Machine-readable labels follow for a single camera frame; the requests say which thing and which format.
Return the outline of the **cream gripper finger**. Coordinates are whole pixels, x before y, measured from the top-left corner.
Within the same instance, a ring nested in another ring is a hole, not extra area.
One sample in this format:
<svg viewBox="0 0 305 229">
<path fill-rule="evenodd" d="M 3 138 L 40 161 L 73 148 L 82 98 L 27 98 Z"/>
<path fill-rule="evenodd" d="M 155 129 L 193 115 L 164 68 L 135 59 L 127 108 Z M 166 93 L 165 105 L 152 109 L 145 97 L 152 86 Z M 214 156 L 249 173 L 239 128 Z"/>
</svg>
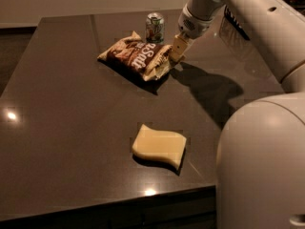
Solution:
<svg viewBox="0 0 305 229">
<path fill-rule="evenodd" d="M 173 47 L 170 52 L 169 58 L 173 62 L 181 61 L 184 56 L 185 52 L 191 47 L 193 41 L 187 35 L 178 34 L 173 39 Z"/>
</svg>

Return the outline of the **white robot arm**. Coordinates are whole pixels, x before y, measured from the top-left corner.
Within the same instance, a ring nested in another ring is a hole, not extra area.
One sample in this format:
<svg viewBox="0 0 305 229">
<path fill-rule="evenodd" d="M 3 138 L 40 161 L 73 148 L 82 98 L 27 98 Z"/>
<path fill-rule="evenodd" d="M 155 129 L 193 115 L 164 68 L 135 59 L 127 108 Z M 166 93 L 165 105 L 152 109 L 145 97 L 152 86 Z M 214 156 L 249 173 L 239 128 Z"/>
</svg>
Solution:
<svg viewBox="0 0 305 229">
<path fill-rule="evenodd" d="M 274 82 L 226 122 L 216 154 L 217 229 L 304 229 L 305 18 L 284 0 L 189 0 L 179 58 L 227 6 Z"/>
</svg>

